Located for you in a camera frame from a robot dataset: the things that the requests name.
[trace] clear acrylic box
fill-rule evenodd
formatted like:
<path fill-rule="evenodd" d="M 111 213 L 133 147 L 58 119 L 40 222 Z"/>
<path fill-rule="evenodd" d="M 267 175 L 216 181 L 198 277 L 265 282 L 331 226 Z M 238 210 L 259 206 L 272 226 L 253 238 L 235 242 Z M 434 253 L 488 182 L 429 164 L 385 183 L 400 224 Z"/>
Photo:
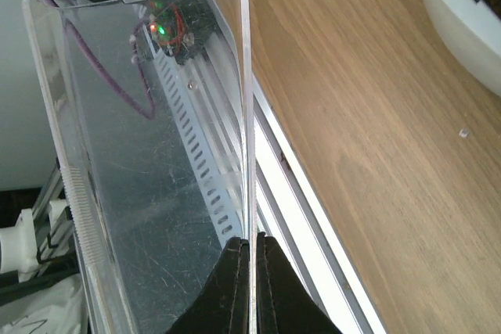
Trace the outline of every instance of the clear acrylic box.
<path fill-rule="evenodd" d="M 99 332 L 165 332 L 255 236 L 247 2 L 23 4 Z"/>

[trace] small white debris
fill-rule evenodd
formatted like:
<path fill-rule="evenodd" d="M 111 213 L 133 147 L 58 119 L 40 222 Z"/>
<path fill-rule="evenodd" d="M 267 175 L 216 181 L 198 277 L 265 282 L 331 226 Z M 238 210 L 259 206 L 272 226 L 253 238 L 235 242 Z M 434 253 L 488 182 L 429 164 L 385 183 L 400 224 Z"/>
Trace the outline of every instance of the small white debris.
<path fill-rule="evenodd" d="M 466 128 L 463 128 L 461 131 L 460 131 L 460 136 L 462 138 L 466 138 L 470 135 L 470 131 L 468 131 Z"/>

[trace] transparent plastic panel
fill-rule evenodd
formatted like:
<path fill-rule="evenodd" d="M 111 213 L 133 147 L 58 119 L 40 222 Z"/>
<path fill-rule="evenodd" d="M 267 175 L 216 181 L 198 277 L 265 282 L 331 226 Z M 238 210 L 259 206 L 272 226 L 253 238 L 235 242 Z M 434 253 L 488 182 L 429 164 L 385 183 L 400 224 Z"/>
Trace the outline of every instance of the transparent plastic panel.
<path fill-rule="evenodd" d="M 165 332 L 253 227 L 249 20 L 220 1 L 23 5 L 107 332 Z"/>

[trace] wooden floor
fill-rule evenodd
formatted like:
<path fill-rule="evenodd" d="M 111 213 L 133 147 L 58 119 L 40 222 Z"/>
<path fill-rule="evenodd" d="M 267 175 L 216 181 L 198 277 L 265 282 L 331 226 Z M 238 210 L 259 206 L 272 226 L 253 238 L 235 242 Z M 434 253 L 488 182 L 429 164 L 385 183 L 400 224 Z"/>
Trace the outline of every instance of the wooden floor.
<path fill-rule="evenodd" d="M 421 0 L 251 0 L 251 24 L 254 72 L 388 331 L 500 333 L 501 99 Z"/>

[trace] wooden table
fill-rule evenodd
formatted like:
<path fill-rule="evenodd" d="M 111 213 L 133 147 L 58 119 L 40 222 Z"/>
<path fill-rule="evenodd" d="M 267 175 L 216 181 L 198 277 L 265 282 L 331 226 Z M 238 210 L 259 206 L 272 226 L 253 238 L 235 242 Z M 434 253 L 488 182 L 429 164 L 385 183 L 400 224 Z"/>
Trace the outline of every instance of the wooden table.
<path fill-rule="evenodd" d="M 250 6 L 254 72 L 388 331 L 501 332 L 501 99 L 421 0 Z"/>

